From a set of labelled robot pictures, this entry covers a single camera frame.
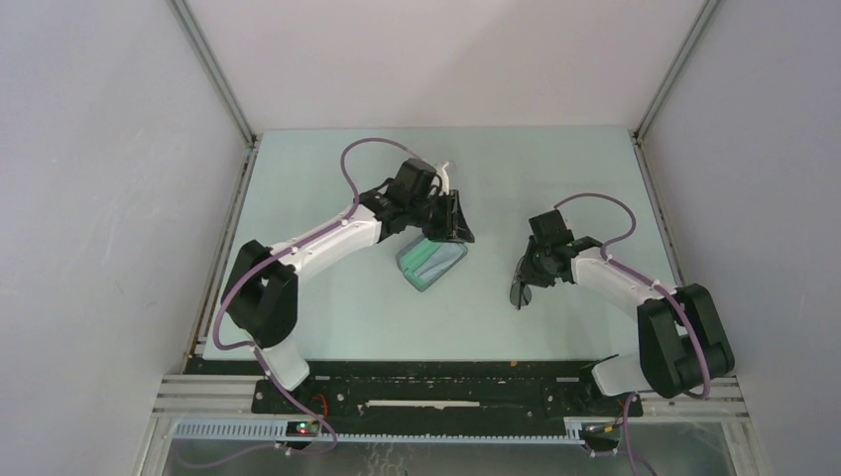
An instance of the small white object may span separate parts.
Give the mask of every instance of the small white object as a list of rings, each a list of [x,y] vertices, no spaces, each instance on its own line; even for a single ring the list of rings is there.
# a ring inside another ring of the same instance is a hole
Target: small white object
[[[452,165],[450,161],[436,164],[435,171],[438,173],[438,176],[441,177],[441,193],[449,193],[449,174],[447,173],[447,169]]]
[[[652,389],[646,376],[643,375],[639,353],[608,359],[596,364],[591,372],[599,392],[605,397]]]
[[[275,373],[278,382],[287,390],[294,390],[309,375],[309,365],[300,356],[291,337],[274,347],[263,349],[260,353],[269,369]]]

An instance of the gray wall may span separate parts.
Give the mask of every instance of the gray wall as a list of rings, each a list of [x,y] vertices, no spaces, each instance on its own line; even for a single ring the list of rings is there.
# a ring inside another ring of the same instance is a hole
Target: gray wall
[[[166,2],[0,4],[0,474],[128,474],[244,144]]]
[[[729,1],[646,151],[777,474],[837,474],[841,2]]]

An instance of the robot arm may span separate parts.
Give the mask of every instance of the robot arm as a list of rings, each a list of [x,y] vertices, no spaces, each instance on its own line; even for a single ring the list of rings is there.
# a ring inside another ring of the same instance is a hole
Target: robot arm
[[[249,270],[278,257],[246,282],[227,310],[261,349],[263,359],[285,388],[295,388],[309,373],[295,344],[287,338],[298,322],[298,287],[354,251],[380,243],[408,226],[420,228],[431,241],[474,241],[458,190],[449,188],[446,164],[434,168],[408,159],[394,178],[361,193],[358,203],[336,219],[290,241],[270,247],[251,241],[240,249],[226,295]]]
[[[672,398],[703,382],[698,357],[687,336],[678,333],[677,314],[663,293],[685,310],[710,378],[733,370],[733,353],[707,289],[641,283],[602,258],[600,242],[588,236],[576,240],[557,210],[529,222],[533,234],[512,284],[514,306],[528,305],[529,286],[548,288],[561,279],[596,291],[637,322],[639,353],[610,357],[582,369],[581,381],[589,386],[591,399],[651,390]]]

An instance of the light green table surface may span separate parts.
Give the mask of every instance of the light green table surface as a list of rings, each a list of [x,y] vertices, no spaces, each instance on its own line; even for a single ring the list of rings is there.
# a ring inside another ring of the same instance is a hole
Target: light green table surface
[[[430,163],[453,161],[452,186],[476,235],[467,257],[424,293],[401,276],[395,255],[420,231],[409,229],[359,251],[300,289],[292,336],[308,359],[544,360],[602,358],[637,347],[635,322],[595,292],[558,284],[533,289],[521,311],[509,287],[530,234],[528,219],[562,198],[599,191],[637,214],[637,233],[612,253],[650,276],[672,280],[627,131],[619,127],[493,127],[271,131],[263,136],[234,239],[270,245],[335,217],[351,193],[339,154],[368,136],[400,141]],[[406,154],[366,144],[349,156],[360,190],[393,177]],[[576,236],[601,241],[624,232],[615,205],[584,198],[565,205]],[[226,317],[222,340],[245,335]],[[221,352],[206,359],[252,358]]]

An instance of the red wire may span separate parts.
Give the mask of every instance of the red wire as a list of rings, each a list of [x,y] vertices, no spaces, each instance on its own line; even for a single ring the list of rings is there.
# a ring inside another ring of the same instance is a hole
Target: red wire
[[[625,410],[625,405],[622,403],[621,400],[617,399],[616,403],[619,404],[620,409],[622,409],[623,411]],[[621,417],[622,417],[622,414],[619,414],[618,416],[616,416],[616,419],[613,420],[613,424],[614,425],[618,424],[619,423],[619,418],[621,418]]]
[[[324,394],[316,394],[316,395],[312,396],[312,399],[313,400],[315,400],[315,399],[320,399],[321,400],[321,405],[324,406],[324,415],[321,416],[321,417],[327,418],[327,397],[325,397]]]

